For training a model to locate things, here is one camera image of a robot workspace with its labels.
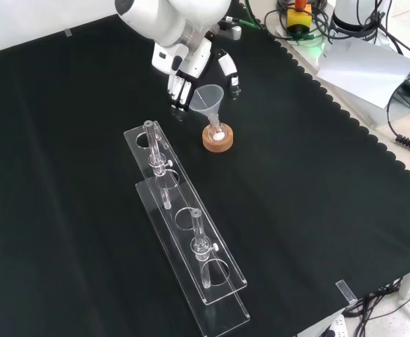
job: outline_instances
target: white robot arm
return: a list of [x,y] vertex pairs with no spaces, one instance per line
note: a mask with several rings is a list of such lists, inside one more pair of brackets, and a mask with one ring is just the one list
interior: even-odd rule
[[[137,33],[154,40],[152,65],[169,75],[168,93],[173,106],[184,109],[192,96],[191,80],[198,79],[211,55],[206,33],[220,22],[231,0],[115,0],[121,19]],[[219,62],[239,94],[234,63]]]

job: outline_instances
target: clear plastic funnel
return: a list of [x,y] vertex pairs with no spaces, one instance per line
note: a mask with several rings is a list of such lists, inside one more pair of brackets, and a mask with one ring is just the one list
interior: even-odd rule
[[224,98],[224,89],[215,84],[207,84],[197,88],[192,96],[190,109],[204,114],[210,121],[209,137],[213,140],[222,140],[227,135],[226,128],[219,122],[219,107]]
[[220,103],[224,98],[224,89],[215,84],[208,84],[197,88],[192,96],[190,109],[209,116],[218,114]]

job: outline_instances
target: test tube rack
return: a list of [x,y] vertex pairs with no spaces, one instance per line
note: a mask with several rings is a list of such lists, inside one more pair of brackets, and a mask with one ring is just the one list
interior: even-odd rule
[[202,336],[250,320],[238,291],[247,286],[197,191],[156,121],[124,133],[144,181],[136,189]]

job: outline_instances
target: black cloth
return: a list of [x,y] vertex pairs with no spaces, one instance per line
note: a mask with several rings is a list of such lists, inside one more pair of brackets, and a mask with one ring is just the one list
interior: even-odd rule
[[[113,16],[0,52],[0,337],[198,336],[123,132],[157,120],[248,280],[235,336],[290,337],[410,272],[410,172],[265,35],[217,39],[240,99],[211,154]],[[205,83],[224,84],[216,60]]]

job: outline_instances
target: rack hole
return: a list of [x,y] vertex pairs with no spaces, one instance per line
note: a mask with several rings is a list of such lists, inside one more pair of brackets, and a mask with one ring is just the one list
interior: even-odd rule
[[213,258],[204,263],[201,268],[202,279],[204,279],[204,274],[207,272],[210,274],[211,286],[220,286],[230,278],[228,264],[218,258]]
[[181,230],[192,229],[191,211],[193,209],[194,208],[192,207],[184,207],[177,212],[175,222],[177,227],[179,227]]
[[167,190],[175,188],[178,186],[180,181],[180,176],[177,171],[174,171],[170,168],[166,169],[166,172],[162,176],[157,176],[155,178],[155,183],[160,188],[166,188]]
[[149,141],[147,140],[146,132],[140,133],[136,136],[136,145],[141,147],[142,149],[149,148]]

